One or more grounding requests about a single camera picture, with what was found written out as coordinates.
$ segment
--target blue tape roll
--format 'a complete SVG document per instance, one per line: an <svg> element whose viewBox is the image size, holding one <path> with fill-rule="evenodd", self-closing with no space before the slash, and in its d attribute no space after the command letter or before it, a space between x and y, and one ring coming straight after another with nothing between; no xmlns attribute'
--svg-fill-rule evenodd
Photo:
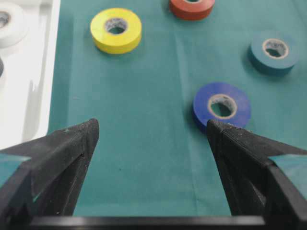
<svg viewBox="0 0 307 230"><path fill-rule="evenodd" d="M216 115L211 108L211 105L216 103L225 105L231 115L226 117ZM193 112L197 125L205 132L210 119L245 127L251 116L251 107L246 94L237 87L214 82L198 91L194 98Z"/></svg>
<svg viewBox="0 0 307 230"><path fill-rule="evenodd" d="M291 37L276 31L264 31L251 43L250 60L266 74L284 75L298 62L298 47Z"/></svg>
<svg viewBox="0 0 307 230"><path fill-rule="evenodd" d="M4 70L4 64L2 59L0 58L0 77L2 76L3 70Z"/></svg>

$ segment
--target white tray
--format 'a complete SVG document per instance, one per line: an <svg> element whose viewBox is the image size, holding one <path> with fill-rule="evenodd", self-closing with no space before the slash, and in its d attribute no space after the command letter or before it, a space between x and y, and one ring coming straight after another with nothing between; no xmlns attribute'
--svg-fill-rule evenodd
<svg viewBox="0 0 307 230"><path fill-rule="evenodd" d="M0 49L0 149L48 131L60 0L0 0L20 5L29 31L16 45Z"/></svg>

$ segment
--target electrical tape roll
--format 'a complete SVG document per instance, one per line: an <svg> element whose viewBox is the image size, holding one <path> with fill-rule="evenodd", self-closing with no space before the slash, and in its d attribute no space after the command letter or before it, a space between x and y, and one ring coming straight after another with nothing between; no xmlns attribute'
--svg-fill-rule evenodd
<svg viewBox="0 0 307 230"><path fill-rule="evenodd" d="M24 10L17 4L0 3L0 48L20 42L27 34Z"/></svg>
<svg viewBox="0 0 307 230"><path fill-rule="evenodd" d="M0 77L2 76L3 71L4 71L4 64L2 59L0 58Z"/></svg>
<svg viewBox="0 0 307 230"><path fill-rule="evenodd" d="M119 28L123 32L111 33ZM135 49L142 38L142 23L130 10L111 8L101 11L91 22L91 33L95 45L109 54L124 54Z"/></svg>
<svg viewBox="0 0 307 230"><path fill-rule="evenodd" d="M214 3L215 0L170 0L169 8L178 18L197 21L211 13Z"/></svg>
<svg viewBox="0 0 307 230"><path fill-rule="evenodd" d="M298 62L299 50L291 37L276 31L264 31L252 41L249 57L258 71L283 75Z"/></svg>
<svg viewBox="0 0 307 230"><path fill-rule="evenodd" d="M211 106L223 104L231 114L219 116ZM245 127L251 117L251 107L247 95L235 86L214 82L203 86L196 94L193 102L195 122L199 129L206 132L210 119L230 123L237 127Z"/></svg>

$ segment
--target yellow tape roll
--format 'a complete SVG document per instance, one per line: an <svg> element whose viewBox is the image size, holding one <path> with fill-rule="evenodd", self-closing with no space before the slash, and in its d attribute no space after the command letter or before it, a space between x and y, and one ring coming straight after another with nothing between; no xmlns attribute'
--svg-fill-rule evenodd
<svg viewBox="0 0 307 230"><path fill-rule="evenodd" d="M120 29L114 34L112 30ZM124 54L136 48L142 37L142 23L132 11L111 8L101 11L91 23L95 45L109 54Z"/></svg>

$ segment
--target green cloth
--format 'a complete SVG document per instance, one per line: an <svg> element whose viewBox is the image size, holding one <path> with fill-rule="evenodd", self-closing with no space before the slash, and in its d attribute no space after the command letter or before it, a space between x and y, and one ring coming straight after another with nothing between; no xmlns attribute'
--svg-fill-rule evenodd
<svg viewBox="0 0 307 230"><path fill-rule="evenodd" d="M307 156L282 155L270 157L307 200Z"/></svg>
<svg viewBox="0 0 307 230"><path fill-rule="evenodd" d="M91 19L103 9L141 19L139 47L95 48ZM192 119L194 95L223 81L251 101L247 129L307 148L307 1L217 0L209 18L186 22L168 0L62 0L49 131L100 122L100 140L75 215L230 215L207 138ZM285 77L247 59L263 30L291 35L299 63Z"/></svg>
<svg viewBox="0 0 307 230"><path fill-rule="evenodd" d="M22 162L29 159L31 158L0 153L0 187L14 174Z"/></svg>

